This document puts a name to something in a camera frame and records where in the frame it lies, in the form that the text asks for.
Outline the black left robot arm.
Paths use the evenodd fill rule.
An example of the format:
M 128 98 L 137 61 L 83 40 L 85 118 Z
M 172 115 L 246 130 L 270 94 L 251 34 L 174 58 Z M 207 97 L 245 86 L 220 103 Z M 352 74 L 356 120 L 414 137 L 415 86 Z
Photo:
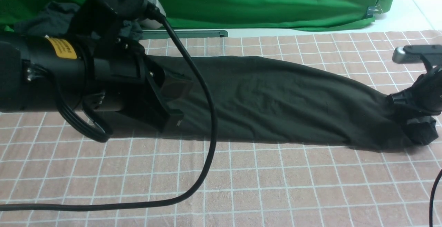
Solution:
M 175 130 L 184 114 L 168 103 L 192 86 L 190 78 L 160 66 L 128 39 L 1 33 L 1 112 L 59 112 L 97 142 L 113 134 L 98 112 Z

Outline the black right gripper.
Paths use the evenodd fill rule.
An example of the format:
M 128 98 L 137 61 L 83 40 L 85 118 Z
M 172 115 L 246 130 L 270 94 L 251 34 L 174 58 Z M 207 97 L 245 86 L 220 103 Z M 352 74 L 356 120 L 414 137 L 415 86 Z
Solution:
M 416 146 L 429 145 L 439 137 L 437 121 L 431 116 L 440 115 L 442 110 L 441 70 L 441 67 L 434 67 L 420 75 L 411 87 L 387 96 L 392 106 L 425 116 L 409 119 L 404 125 L 404 133 Z

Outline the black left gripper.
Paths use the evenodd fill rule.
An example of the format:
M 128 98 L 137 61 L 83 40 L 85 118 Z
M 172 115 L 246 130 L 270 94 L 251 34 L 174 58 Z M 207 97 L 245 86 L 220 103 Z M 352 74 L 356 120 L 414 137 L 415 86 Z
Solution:
M 159 65 L 137 42 L 83 42 L 83 98 L 93 110 L 117 112 L 161 132 L 180 127 L 184 113 L 169 102 L 189 94 L 191 78 Z

